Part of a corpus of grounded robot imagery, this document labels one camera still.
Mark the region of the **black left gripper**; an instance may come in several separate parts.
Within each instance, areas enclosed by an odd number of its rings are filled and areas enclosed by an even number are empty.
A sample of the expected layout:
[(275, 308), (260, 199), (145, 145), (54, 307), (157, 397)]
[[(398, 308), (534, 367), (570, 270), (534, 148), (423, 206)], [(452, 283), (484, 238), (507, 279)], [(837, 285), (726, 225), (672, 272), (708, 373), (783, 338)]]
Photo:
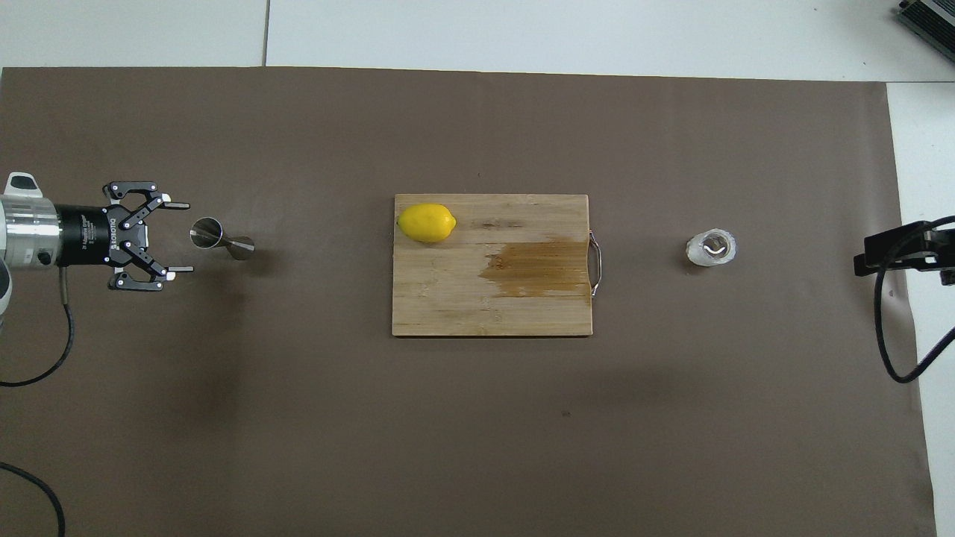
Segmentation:
[[(59, 247), (57, 266), (112, 266), (109, 290), (161, 292), (180, 273), (194, 266), (165, 266), (148, 252), (144, 221), (157, 210), (188, 210), (188, 203), (172, 201), (154, 181), (111, 181), (103, 186), (108, 207), (57, 205)], [(122, 202), (129, 196), (144, 198), (134, 210)], [(136, 266), (148, 279), (138, 280), (128, 267)]]

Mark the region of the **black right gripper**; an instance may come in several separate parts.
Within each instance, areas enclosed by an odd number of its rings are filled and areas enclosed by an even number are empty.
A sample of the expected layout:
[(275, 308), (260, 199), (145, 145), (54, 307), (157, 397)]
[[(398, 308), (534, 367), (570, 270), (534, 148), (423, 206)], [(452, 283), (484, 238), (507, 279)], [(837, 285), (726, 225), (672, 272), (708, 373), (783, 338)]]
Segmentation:
[(887, 271), (937, 272), (942, 286), (954, 286), (954, 230), (916, 221), (867, 236), (854, 257), (857, 277)]

